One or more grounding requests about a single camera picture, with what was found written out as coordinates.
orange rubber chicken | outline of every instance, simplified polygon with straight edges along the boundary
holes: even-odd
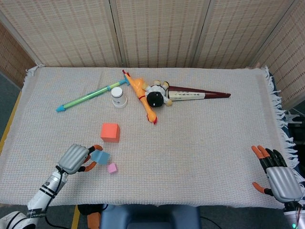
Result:
[[[129,73],[125,72],[123,70],[123,74],[126,76],[127,80],[129,81],[130,85],[132,86],[134,92],[136,93],[138,99],[143,104],[146,112],[147,112],[147,119],[153,124],[157,123],[157,115],[156,113],[151,109],[151,107],[148,105],[148,102],[145,97],[145,91],[142,89],[142,85],[145,83],[145,81],[142,78],[139,79],[132,79],[129,75]]]

blue foam block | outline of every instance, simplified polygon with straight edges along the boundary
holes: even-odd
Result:
[[[106,165],[109,157],[110,157],[110,154],[108,154],[104,151],[100,151],[100,150],[94,150],[91,153],[91,160],[95,161],[96,163],[98,163],[100,165]]]

orange robot finger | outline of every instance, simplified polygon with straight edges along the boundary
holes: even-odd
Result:
[[[272,193],[272,190],[269,189],[269,188],[264,188],[262,186],[260,186],[259,184],[257,184],[256,182],[252,182],[252,185],[253,187],[259,191],[260,193],[263,193],[263,194],[267,194],[267,195],[270,195],[270,196],[273,196],[273,193]]]
[[[103,150],[103,147],[101,147],[100,145],[94,145],[93,147],[94,147],[94,149],[98,149],[100,151]]]
[[[90,158],[91,158],[91,156],[88,155],[83,164],[85,164],[87,161],[89,161]]]
[[[251,147],[257,158],[259,159],[265,173],[267,173],[267,168],[274,167],[274,163],[268,152],[262,146],[252,146]]]
[[[89,172],[91,169],[93,169],[96,166],[96,162],[93,161],[90,165],[86,166],[85,172]]]

white robotic arm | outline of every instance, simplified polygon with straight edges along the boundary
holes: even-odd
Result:
[[[276,150],[262,146],[252,146],[252,150],[270,184],[270,188],[264,188],[253,182],[254,188],[284,204],[284,216],[291,229],[305,229],[305,207],[298,203],[303,198],[303,193],[291,168],[287,167],[282,155]]]
[[[28,202],[28,213],[24,215],[15,211],[0,219],[0,229],[35,229],[39,218],[46,217],[47,209],[51,201],[68,181],[68,175],[76,172],[90,171],[95,165],[82,166],[90,159],[90,153],[94,150],[102,150],[99,145],[89,149],[73,144],[56,166],[48,180],[41,186],[35,196]]]

small pink block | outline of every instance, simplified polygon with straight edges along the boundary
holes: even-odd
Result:
[[[110,165],[107,165],[108,173],[116,173],[118,171],[118,168],[116,167],[116,164],[111,163]]]

